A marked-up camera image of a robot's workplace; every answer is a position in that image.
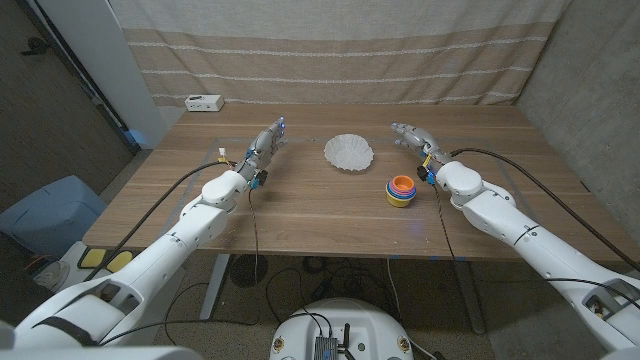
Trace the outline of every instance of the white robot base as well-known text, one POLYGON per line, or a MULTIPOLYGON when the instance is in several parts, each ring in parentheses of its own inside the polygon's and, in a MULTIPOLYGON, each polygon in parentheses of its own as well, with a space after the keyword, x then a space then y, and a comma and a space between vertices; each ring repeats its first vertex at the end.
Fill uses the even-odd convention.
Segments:
POLYGON ((320 324, 318 327, 310 315, 304 315, 304 309, 296 311, 276 330, 270 360, 413 359, 409 337, 402 325, 371 304, 332 298, 314 302, 306 309, 326 320, 314 316, 320 324))

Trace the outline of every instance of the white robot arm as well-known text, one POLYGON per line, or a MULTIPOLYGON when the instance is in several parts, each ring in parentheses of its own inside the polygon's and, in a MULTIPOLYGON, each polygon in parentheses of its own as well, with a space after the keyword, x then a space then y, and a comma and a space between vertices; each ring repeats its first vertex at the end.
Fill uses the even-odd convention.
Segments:
MULTIPOLYGON (((14 348, 98 345, 139 325, 149 302, 187 257, 224 230, 235 197, 266 179, 264 168, 283 143, 284 119, 250 145, 235 169, 209 181, 180 220, 120 271, 71 286, 51 297, 15 329, 14 348)), ((127 336, 109 342, 124 344, 127 336)))
POLYGON ((640 303, 640 281, 608 270, 520 212, 509 193, 483 181, 474 170, 444 153, 427 131, 393 124, 403 136, 399 145, 431 155, 436 182, 451 193, 451 204, 482 232, 512 247, 571 304, 591 332, 609 351, 640 346, 640 309, 606 288, 640 303))

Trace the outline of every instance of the beige curtain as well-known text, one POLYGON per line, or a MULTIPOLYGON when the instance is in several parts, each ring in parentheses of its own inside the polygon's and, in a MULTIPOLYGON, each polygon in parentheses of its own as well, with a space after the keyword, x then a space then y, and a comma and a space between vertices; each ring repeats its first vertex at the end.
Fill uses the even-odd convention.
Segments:
POLYGON ((152 96, 511 104, 568 0, 111 0, 152 96))

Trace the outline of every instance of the stacking cups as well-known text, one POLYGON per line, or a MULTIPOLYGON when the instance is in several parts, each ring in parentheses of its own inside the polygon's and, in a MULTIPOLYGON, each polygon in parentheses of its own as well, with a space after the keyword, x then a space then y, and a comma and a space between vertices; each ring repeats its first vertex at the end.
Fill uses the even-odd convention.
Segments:
POLYGON ((387 201, 395 207, 409 205, 411 199, 416 196, 416 186, 410 177, 400 175, 387 183, 387 201))

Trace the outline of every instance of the white power outlet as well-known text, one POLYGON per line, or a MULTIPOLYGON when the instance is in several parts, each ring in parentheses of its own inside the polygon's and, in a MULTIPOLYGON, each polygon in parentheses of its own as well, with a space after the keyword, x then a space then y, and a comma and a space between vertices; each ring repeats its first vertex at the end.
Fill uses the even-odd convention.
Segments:
POLYGON ((189 95, 184 104, 189 111, 220 111, 224 100, 220 95, 189 95))

